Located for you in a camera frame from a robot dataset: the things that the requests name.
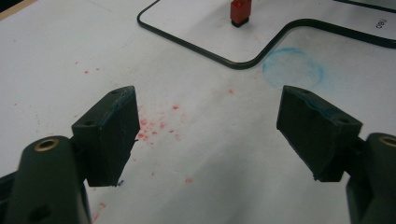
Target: blue circle mark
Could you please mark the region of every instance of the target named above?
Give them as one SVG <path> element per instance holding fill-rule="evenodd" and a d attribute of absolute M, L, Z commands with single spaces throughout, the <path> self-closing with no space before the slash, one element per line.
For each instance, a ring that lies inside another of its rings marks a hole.
<path fill-rule="evenodd" d="M 284 85 L 311 89 L 325 75 L 323 66 L 297 48 L 274 50 L 262 65 L 264 79 L 277 89 Z"/>

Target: red speckle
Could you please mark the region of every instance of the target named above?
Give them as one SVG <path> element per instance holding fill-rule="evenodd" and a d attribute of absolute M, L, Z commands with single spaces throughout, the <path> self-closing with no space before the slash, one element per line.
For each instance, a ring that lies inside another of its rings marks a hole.
<path fill-rule="evenodd" d="M 99 209 L 104 209 L 106 208 L 106 204 L 105 203 L 99 203 Z"/>
<path fill-rule="evenodd" d="M 163 129 L 165 126 L 166 126 L 166 123 L 165 122 L 161 122 L 160 128 Z"/>
<path fill-rule="evenodd" d="M 194 180 L 191 178 L 191 177 L 189 177 L 189 178 L 186 178 L 186 184 L 190 184 L 190 183 L 192 183 Z"/>

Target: red object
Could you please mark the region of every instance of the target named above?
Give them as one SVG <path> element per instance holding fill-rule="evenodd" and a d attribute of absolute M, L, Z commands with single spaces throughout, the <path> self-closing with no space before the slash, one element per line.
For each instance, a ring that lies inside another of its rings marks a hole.
<path fill-rule="evenodd" d="M 248 22 L 251 12 L 251 0 L 233 0 L 231 2 L 231 21 L 235 26 Z"/>

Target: white table surface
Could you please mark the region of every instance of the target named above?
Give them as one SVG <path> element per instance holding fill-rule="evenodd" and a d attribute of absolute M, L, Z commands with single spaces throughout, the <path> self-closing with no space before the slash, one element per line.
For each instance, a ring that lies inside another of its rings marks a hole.
<path fill-rule="evenodd" d="M 396 135 L 396 50 L 299 28 L 236 71 L 139 27 L 151 3 L 38 0 L 0 21 L 0 175 L 27 145 L 71 137 L 106 93 L 134 85 L 152 126 L 122 186 L 88 189 L 94 223 L 348 223 L 348 176 L 315 182 L 276 129 L 281 88 L 342 108 L 364 123 L 363 139 Z"/>

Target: red stain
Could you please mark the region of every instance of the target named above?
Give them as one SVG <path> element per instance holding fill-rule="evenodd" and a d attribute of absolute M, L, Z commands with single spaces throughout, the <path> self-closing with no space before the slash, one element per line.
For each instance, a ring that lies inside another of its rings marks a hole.
<path fill-rule="evenodd" d="M 191 177 L 186 178 L 186 184 L 190 184 L 194 181 L 194 179 L 192 179 Z"/>
<path fill-rule="evenodd" d="M 146 119 L 142 119 L 142 120 L 140 121 L 140 124 L 146 125 L 146 124 L 148 124 L 148 121 L 147 121 Z"/>
<path fill-rule="evenodd" d="M 105 203 L 99 203 L 99 210 L 102 210 L 106 208 L 106 204 Z"/>
<path fill-rule="evenodd" d="M 166 126 L 166 123 L 165 122 L 161 122 L 160 128 L 163 129 L 165 126 Z"/>
<path fill-rule="evenodd" d="M 99 210 L 97 212 L 95 212 L 95 213 L 92 213 L 92 223 L 95 222 L 99 218 L 100 211 L 102 209 L 104 209 L 104 208 L 106 208 L 106 204 L 105 203 L 99 203 Z"/>
<path fill-rule="evenodd" d="M 92 222 L 95 222 L 99 218 L 99 213 L 93 213 L 92 214 Z"/>
<path fill-rule="evenodd" d="M 187 114 L 182 114 L 181 116 L 180 116 L 180 122 L 182 122 L 182 123 L 187 123 L 187 120 L 188 120 L 188 118 L 187 118 Z"/>

